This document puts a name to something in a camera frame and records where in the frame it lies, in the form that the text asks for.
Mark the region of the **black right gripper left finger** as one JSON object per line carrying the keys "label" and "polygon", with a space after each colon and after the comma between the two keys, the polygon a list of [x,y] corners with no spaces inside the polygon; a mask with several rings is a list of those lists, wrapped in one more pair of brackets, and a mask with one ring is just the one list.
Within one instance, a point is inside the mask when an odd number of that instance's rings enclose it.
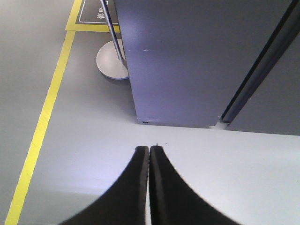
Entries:
{"label": "black right gripper left finger", "polygon": [[149,148],[138,146],[110,188],[62,225],[144,225]]}

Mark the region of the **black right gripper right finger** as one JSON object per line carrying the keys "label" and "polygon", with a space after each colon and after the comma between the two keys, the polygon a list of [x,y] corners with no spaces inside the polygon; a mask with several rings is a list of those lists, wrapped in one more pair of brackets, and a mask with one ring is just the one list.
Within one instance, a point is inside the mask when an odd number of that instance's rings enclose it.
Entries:
{"label": "black right gripper right finger", "polygon": [[161,146],[150,148],[150,215],[153,225],[236,225],[180,177]]}

